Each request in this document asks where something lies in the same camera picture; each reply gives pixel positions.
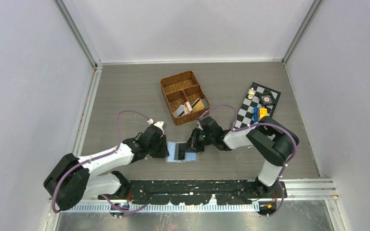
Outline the gold credit card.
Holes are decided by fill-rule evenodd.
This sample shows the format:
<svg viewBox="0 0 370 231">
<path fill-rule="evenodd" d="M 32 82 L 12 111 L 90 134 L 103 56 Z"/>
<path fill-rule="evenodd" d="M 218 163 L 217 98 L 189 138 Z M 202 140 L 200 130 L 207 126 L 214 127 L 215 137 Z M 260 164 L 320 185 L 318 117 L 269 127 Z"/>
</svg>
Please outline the gold credit card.
<svg viewBox="0 0 370 231">
<path fill-rule="evenodd" d="M 203 99 L 197 98 L 192 104 L 191 104 L 192 112 L 198 112 L 205 108 Z"/>
</svg>

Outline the black credit card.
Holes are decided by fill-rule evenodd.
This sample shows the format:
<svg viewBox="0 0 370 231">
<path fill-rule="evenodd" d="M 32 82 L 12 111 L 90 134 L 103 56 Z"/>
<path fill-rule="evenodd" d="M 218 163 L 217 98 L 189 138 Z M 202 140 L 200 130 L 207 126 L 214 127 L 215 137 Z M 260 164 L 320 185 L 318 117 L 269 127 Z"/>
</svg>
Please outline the black credit card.
<svg viewBox="0 0 370 231">
<path fill-rule="evenodd" d="M 177 151 L 177 159 L 178 160 L 184 160 L 185 159 L 185 153 L 190 150 L 191 145 L 187 143 L 179 143 L 177 144 L 178 151 Z"/>
</svg>

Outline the taupe leather card holder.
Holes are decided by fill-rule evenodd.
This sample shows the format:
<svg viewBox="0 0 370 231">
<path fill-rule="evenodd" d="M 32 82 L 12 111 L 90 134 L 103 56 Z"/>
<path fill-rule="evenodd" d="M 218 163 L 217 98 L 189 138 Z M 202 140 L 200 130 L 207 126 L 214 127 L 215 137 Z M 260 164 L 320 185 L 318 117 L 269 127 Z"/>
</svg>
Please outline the taupe leather card holder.
<svg viewBox="0 0 370 231">
<path fill-rule="evenodd" d="M 185 142 L 168 142 L 166 163 L 193 163 L 199 161 L 199 154 Z"/>
</svg>

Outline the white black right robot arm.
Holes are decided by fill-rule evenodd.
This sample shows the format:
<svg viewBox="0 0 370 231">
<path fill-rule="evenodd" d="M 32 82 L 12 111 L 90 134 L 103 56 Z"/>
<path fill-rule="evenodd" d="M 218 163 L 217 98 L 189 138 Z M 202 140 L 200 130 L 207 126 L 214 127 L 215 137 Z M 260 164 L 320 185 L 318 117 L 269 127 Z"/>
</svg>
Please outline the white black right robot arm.
<svg viewBox="0 0 370 231">
<path fill-rule="evenodd" d="M 179 154 L 199 153 L 212 145 L 220 151 L 254 146 L 265 159 L 262 170 L 255 179 L 256 192 L 269 197 L 275 191 L 280 174 L 294 156 L 299 138 L 269 116 L 244 128 L 224 130 L 210 116 L 198 122 L 186 143 L 180 144 Z"/>
</svg>

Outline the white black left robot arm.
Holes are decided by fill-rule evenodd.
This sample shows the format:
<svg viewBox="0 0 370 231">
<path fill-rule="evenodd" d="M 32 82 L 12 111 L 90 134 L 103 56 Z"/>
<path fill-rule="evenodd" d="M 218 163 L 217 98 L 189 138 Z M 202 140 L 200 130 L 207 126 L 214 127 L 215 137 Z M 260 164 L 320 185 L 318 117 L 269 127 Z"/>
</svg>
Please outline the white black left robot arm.
<svg viewBox="0 0 370 231">
<path fill-rule="evenodd" d="M 168 155 L 165 123 L 155 122 L 139 133 L 138 138 L 125 139 L 118 146 L 82 157 L 64 155 L 45 179 L 43 187 L 55 202 L 54 211 L 66 211 L 81 199 L 102 194 L 123 199 L 128 195 L 128 180 L 114 169 L 132 164 L 147 156 Z"/>
</svg>

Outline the grey card stack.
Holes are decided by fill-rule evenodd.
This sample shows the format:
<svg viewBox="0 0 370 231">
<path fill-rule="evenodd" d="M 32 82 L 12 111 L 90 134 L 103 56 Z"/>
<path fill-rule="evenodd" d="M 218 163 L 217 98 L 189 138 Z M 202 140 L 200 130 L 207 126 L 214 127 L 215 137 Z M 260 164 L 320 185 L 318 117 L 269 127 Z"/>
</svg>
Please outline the grey card stack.
<svg viewBox="0 0 370 231">
<path fill-rule="evenodd" d="M 200 99 L 200 101 L 203 104 L 203 108 L 208 108 L 209 107 L 209 102 L 206 98 Z"/>
</svg>

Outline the striped grey card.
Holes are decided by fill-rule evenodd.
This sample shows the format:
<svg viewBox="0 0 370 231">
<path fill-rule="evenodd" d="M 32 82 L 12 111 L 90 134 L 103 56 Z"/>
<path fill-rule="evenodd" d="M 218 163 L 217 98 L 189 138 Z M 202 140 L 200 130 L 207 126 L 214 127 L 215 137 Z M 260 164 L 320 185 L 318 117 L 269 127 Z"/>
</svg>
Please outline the striped grey card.
<svg viewBox="0 0 370 231">
<path fill-rule="evenodd" d="M 180 105 L 174 112 L 173 115 L 175 117 L 180 117 L 186 114 L 186 107 L 184 105 Z"/>
</svg>

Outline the woven brown compartment basket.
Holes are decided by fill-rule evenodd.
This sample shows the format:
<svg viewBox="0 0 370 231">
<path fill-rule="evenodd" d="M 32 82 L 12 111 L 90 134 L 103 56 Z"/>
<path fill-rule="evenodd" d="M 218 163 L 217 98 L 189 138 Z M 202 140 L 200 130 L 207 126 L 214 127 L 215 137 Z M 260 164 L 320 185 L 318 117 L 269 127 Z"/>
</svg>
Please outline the woven brown compartment basket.
<svg viewBox="0 0 370 231">
<path fill-rule="evenodd" d="M 199 118 L 210 109 L 210 102 L 193 71 L 185 71 L 160 80 L 161 91 L 175 125 L 182 125 Z M 209 107 L 198 112 L 175 117 L 173 112 L 185 102 L 192 104 L 197 98 L 206 98 Z"/>
</svg>

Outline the orange blue toy block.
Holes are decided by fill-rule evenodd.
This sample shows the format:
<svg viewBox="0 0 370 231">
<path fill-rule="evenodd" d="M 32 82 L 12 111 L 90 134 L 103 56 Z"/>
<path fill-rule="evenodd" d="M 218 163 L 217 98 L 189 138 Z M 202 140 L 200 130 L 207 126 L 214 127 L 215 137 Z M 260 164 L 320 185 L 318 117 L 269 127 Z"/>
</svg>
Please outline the orange blue toy block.
<svg viewBox="0 0 370 231">
<path fill-rule="evenodd" d="M 268 116 L 267 108 L 254 107 L 253 109 L 253 122 L 260 121 L 263 117 Z"/>
</svg>

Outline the cream chess piece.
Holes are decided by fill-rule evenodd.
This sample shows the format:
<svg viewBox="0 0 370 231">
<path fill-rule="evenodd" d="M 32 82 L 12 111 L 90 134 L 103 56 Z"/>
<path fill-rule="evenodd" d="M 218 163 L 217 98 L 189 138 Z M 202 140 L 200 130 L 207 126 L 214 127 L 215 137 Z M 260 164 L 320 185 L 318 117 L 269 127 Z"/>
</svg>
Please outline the cream chess piece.
<svg viewBox="0 0 370 231">
<path fill-rule="evenodd" d="M 248 91 L 248 99 L 252 100 L 254 98 L 254 95 L 255 95 L 254 88 L 250 88 L 249 91 Z"/>
</svg>

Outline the black white checkerboard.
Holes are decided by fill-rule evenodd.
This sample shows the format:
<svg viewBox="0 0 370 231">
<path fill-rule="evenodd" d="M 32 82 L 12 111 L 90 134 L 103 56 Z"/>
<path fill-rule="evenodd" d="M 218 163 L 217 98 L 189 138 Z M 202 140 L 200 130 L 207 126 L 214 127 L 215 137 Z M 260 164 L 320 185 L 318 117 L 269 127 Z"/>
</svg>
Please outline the black white checkerboard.
<svg viewBox="0 0 370 231">
<path fill-rule="evenodd" d="M 246 96 L 242 102 L 242 105 L 237 113 L 235 128 L 244 128 L 248 125 L 252 125 L 253 122 L 253 109 L 254 107 L 262 107 L 267 108 L 268 116 L 272 117 L 277 104 L 279 102 L 279 99 L 281 97 L 281 92 L 268 88 L 264 85 L 260 85 L 258 83 L 252 82 L 250 88 L 254 88 L 255 95 L 252 100 L 248 99 L 248 92 L 246 93 Z M 275 98 L 275 104 L 270 106 L 263 106 L 259 102 L 259 95 L 262 93 L 272 93 L 273 97 Z"/>
</svg>

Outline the black square framed object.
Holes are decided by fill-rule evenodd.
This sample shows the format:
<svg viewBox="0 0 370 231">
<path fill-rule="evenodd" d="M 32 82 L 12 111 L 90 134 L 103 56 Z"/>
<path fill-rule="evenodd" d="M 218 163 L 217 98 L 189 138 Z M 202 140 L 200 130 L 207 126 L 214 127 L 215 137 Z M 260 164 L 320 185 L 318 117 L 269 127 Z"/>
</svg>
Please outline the black square framed object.
<svg viewBox="0 0 370 231">
<path fill-rule="evenodd" d="M 262 93 L 259 95 L 259 102 L 263 106 L 270 106 L 275 104 L 275 98 L 272 93 Z"/>
</svg>

